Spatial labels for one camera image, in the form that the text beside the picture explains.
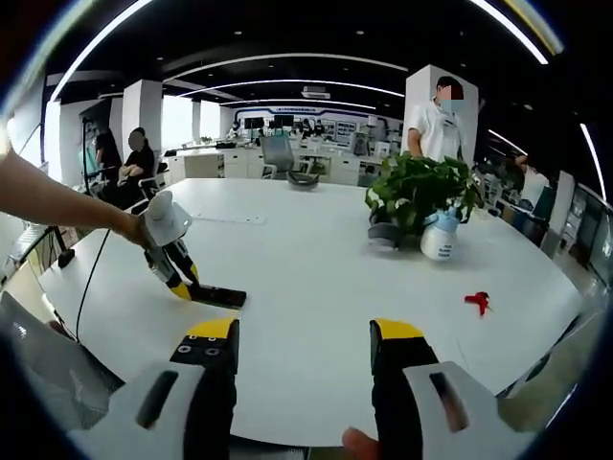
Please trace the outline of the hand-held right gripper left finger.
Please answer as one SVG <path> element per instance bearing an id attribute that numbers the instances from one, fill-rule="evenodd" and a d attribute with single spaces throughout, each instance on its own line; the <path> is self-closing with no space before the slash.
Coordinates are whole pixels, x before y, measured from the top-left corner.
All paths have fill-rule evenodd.
<path id="1" fill-rule="evenodd" d="M 237 403 L 239 321 L 188 330 L 170 359 L 150 365 L 72 442 L 89 459 L 227 459 Z"/>

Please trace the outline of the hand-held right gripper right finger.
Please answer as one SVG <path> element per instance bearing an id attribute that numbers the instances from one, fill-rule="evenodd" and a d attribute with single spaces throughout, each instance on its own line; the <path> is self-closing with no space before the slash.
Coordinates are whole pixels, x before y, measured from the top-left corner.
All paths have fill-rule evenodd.
<path id="1" fill-rule="evenodd" d="M 495 396 L 423 333 L 400 321 L 370 323 L 372 404 L 383 459 L 515 459 L 527 435 L 501 417 Z"/>

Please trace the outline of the person's right hand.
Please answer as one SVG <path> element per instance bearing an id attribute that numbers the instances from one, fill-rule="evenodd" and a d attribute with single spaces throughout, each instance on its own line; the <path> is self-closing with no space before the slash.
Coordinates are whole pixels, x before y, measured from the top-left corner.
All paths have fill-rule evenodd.
<path id="1" fill-rule="evenodd" d="M 379 459 L 379 442 L 355 427 L 350 426 L 343 432 L 342 445 L 353 459 Z"/>

